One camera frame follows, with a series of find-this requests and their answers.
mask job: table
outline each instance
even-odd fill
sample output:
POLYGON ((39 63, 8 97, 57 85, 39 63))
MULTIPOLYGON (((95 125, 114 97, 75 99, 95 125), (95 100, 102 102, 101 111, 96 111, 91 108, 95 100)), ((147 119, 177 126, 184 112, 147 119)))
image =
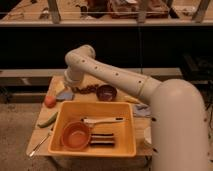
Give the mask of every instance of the table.
MULTIPOLYGON (((55 88, 57 84, 63 81, 62 76, 54 76, 51 80, 47 95, 55 95, 55 88)), ((96 79, 93 76, 90 75, 85 75, 85 78, 83 82, 81 83, 80 86, 85 87, 89 84, 105 84, 101 80, 96 79)), ((117 93, 117 101, 125 101, 124 96, 127 95, 124 92, 118 90, 117 93)), ((87 95, 83 94, 75 94, 75 101, 97 101, 97 97, 94 93, 90 93, 87 95)), ((47 108, 44 104, 42 105, 38 120, 36 121, 35 128, 33 130, 31 139, 29 141, 26 153, 27 155, 32 151, 32 149, 46 136, 48 130, 50 127, 47 128, 39 128, 37 127, 38 123, 43 123, 46 120, 49 119, 50 116, 52 116, 55 112, 57 112, 60 108, 61 102, 57 102, 56 106, 54 108, 47 108)), ((135 137, 136 137, 136 146, 137 146, 137 156, 151 156, 152 155, 152 150, 150 147, 148 147, 144 143, 144 129, 146 129, 150 125, 150 119, 149 118, 134 118, 134 127, 135 127, 135 137)), ((48 145, 50 142, 50 138, 45 141, 44 144, 41 145, 39 150, 35 153, 35 155, 38 156, 52 156, 48 152, 48 145)))

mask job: metal rack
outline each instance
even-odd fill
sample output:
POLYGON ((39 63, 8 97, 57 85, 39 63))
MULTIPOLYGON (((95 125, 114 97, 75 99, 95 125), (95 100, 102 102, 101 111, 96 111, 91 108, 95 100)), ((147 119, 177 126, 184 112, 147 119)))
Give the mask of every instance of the metal rack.
MULTIPOLYGON (((179 18, 157 18, 147 19, 147 6, 149 0, 140 0, 138 17, 136 19, 107 19, 107 20, 63 20, 60 14, 60 10, 57 4, 57 0, 47 0, 49 6, 49 12, 51 20, 43 21, 0 21, 0 26, 62 26, 62 27, 96 27, 96 26, 196 26, 196 25, 213 25, 213 19, 205 19, 205 14, 211 0, 200 0, 194 15, 187 19, 179 18)), ((174 0, 163 0, 170 9, 173 10, 174 0)))

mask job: floor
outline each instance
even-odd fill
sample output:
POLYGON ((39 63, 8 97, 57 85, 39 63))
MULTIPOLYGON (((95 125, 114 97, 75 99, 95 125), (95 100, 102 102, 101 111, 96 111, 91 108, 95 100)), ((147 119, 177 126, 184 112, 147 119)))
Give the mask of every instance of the floor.
POLYGON ((55 158, 56 168, 45 157, 29 158, 25 154, 41 103, 0 104, 0 170, 4 171, 148 171, 142 169, 144 158, 55 158))

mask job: black wall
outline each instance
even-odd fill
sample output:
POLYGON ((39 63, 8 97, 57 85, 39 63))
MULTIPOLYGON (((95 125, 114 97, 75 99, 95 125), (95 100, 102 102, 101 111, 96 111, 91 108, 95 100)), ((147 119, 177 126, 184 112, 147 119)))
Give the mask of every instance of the black wall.
POLYGON ((0 68, 66 68, 83 44, 118 67, 178 67, 185 52, 213 55, 213 27, 0 27, 0 68))

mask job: yellow tray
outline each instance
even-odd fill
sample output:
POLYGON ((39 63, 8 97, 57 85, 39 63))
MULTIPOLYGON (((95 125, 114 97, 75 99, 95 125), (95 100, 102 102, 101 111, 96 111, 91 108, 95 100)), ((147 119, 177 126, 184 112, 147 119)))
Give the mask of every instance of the yellow tray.
POLYGON ((136 142, 130 104, 125 102, 63 102, 55 123, 48 150, 55 155, 95 157, 135 156, 136 142), (125 119, 124 122, 102 123, 92 128, 92 133, 113 133, 115 136, 115 146, 88 146, 82 151, 66 150, 60 142, 63 128, 68 122, 80 120, 84 117, 98 119, 106 117, 123 117, 125 119))

